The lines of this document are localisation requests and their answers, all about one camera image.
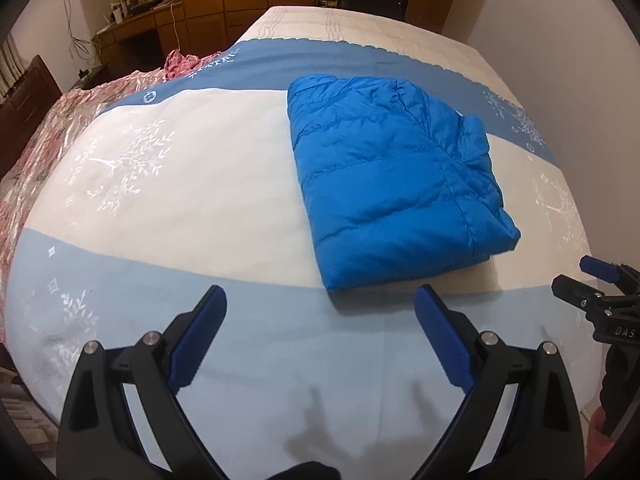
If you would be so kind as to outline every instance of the quilted fabric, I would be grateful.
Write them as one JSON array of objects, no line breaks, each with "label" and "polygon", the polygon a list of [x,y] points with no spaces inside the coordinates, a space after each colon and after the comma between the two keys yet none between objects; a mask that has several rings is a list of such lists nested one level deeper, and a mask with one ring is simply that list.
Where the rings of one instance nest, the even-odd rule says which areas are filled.
[{"label": "quilted fabric", "polygon": [[287,104],[327,289],[434,276],[516,246],[480,119],[390,78],[304,76]]}]

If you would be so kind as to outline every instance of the silver bolt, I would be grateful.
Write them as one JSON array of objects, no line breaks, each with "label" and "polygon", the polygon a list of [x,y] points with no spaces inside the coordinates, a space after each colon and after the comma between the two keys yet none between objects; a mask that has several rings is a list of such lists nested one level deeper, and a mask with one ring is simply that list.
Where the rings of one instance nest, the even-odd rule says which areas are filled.
[{"label": "silver bolt", "polygon": [[160,333],[152,330],[142,336],[142,342],[147,346],[153,346],[160,341]]},{"label": "silver bolt", "polygon": [[495,344],[498,344],[498,341],[499,341],[498,336],[495,335],[495,332],[491,332],[491,331],[482,332],[480,334],[480,339],[485,345],[488,345],[488,346],[493,346]]},{"label": "silver bolt", "polygon": [[84,353],[85,354],[95,354],[95,351],[98,349],[97,341],[89,341],[84,345]]},{"label": "silver bolt", "polygon": [[558,347],[551,341],[545,341],[542,343],[542,349],[547,355],[555,355],[558,352]]}]

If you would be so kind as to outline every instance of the light blue stripe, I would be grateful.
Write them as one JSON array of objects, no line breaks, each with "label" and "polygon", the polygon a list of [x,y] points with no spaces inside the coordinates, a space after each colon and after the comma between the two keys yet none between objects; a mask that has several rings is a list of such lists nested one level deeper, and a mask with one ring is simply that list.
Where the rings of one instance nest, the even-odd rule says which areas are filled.
[{"label": "light blue stripe", "polygon": [[480,117],[489,133],[513,142],[552,164],[556,163],[525,111],[486,86],[440,66],[382,48],[345,41],[241,41],[195,76],[185,76],[143,90],[124,98],[108,110],[123,105],[158,103],[182,90],[286,90],[300,76],[317,73],[337,77],[407,79],[459,113]]},{"label": "light blue stripe", "polygon": [[[210,254],[218,257],[215,248]],[[8,284],[8,347],[32,394],[59,418],[82,343],[97,337],[107,348],[126,346],[163,331],[212,283],[226,290],[228,314],[178,400],[230,478],[266,478],[305,460],[338,466],[346,480],[411,477],[462,400],[415,318],[413,293],[330,296],[213,278],[102,256],[25,229]],[[508,344],[535,348],[552,338],[563,355],[579,348],[574,386],[595,391],[600,346],[549,286],[446,303]],[[139,405],[132,412],[142,419]],[[498,423],[508,415],[506,406]],[[484,459],[499,435],[494,440]],[[151,457],[162,462],[157,452]]]}]

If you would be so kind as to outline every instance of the blue and white bedsheet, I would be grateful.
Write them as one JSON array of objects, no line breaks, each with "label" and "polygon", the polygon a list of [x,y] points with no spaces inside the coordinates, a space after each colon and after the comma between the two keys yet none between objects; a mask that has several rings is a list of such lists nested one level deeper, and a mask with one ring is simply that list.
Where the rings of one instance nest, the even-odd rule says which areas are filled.
[{"label": "blue and white bedsheet", "polygon": [[[427,31],[292,7],[270,9],[201,71],[103,113],[51,175],[18,243],[6,302],[7,345],[38,402],[59,418],[85,341],[109,348],[164,330],[217,283],[228,315],[178,400],[231,478],[305,460],[335,465],[347,480],[416,471],[463,394],[414,317],[420,281],[322,288],[287,119],[286,89],[307,73],[405,78],[484,121],[522,239],[429,281],[478,330],[532,348],[553,339],[578,405],[588,402],[600,345],[550,283],[561,272],[585,279],[577,264],[589,247],[561,171],[504,83],[475,50]],[[497,442],[490,436],[477,463]]]}]

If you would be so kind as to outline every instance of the blue gripper pad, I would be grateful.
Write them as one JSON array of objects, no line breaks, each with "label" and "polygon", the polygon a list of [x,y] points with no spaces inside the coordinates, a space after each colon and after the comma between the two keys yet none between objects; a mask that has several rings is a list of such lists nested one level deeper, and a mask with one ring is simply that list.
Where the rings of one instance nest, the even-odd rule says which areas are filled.
[{"label": "blue gripper pad", "polygon": [[415,294],[415,315],[436,352],[449,382],[468,394],[474,386],[471,354],[436,299],[422,286]]},{"label": "blue gripper pad", "polygon": [[593,256],[583,256],[580,260],[580,269],[582,272],[586,272],[607,283],[615,283],[620,277],[615,265],[603,262]]},{"label": "blue gripper pad", "polygon": [[197,313],[170,356],[167,385],[172,394],[189,386],[226,316],[226,294],[221,287],[202,299]]}]

